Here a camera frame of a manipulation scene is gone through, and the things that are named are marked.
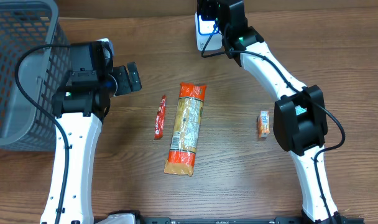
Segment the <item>red chocolate bar wrapper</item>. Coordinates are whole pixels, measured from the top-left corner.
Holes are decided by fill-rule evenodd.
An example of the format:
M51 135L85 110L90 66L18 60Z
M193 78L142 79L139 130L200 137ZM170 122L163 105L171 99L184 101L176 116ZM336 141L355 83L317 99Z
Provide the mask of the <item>red chocolate bar wrapper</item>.
M161 139L164 135L164 122L165 122L165 111L166 111L166 95L163 95L159 104L155 119L155 136L154 139Z

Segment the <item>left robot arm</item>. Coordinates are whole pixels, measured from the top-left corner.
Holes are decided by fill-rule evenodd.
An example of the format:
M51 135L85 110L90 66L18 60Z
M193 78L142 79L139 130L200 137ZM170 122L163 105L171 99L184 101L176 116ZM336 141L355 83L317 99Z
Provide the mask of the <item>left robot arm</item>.
M93 166L103 121L111 98L142 88L134 62L98 75L95 70L72 74L69 85L52 97L57 121L52 181L41 223L93 223Z

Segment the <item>teal tissue pack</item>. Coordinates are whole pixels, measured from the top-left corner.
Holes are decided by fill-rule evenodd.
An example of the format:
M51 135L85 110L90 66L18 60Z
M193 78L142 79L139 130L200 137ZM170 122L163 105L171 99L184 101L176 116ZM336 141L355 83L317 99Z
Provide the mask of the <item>teal tissue pack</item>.
M301 114L305 114L307 112L307 108L302 108L300 105L295 107L295 113L297 116L300 116Z

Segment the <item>spaghetti pack orange ends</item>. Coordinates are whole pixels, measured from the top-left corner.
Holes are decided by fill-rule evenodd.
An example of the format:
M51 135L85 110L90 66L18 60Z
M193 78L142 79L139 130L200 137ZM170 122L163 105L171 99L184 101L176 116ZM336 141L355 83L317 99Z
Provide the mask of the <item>spaghetti pack orange ends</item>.
M193 175L205 93L206 85L180 84L166 174Z

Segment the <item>orange tissue pack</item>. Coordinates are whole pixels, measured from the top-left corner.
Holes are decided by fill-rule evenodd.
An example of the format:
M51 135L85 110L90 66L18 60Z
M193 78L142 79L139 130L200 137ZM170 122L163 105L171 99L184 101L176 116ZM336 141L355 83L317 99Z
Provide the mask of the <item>orange tissue pack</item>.
M269 112L261 111L258 117L258 135L260 138L266 138L270 133Z

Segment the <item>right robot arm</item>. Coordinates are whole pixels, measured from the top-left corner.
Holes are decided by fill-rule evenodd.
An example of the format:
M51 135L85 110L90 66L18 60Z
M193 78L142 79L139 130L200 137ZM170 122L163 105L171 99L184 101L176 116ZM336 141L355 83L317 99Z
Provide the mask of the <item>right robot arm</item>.
M222 35L223 54L248 71L274 103L274 136L296 168L302 191L304 223L344 223L325 171L327 118L343 127L325 108L322 90L306 86L272 55L258 31L248 24L243 1L197 0L196 23L211 21L207 37Z

